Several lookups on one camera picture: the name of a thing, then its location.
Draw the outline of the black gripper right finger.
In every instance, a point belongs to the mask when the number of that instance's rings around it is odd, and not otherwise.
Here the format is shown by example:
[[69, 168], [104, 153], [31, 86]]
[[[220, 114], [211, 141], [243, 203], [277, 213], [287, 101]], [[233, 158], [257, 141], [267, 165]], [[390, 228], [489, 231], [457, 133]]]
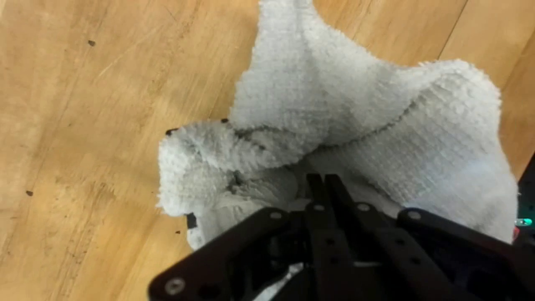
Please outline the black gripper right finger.
[[357, 255], [355, 273], [370, 301], [469, 301], [429, 253], [397, 221], [357, 203], [339, 176], [325, 185], [339, 225]]

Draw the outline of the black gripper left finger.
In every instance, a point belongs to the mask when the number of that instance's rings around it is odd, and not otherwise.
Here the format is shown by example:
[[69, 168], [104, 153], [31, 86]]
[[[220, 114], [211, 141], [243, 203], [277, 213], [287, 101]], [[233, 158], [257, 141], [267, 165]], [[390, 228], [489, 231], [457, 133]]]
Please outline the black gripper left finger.
[[307, 226], [318, 301], [350, 301], [357, 292], [352, 285], [355, 273], [345, 233], [339, 228], [323, 178], [312, 175], [307, 183], [312, 198]]

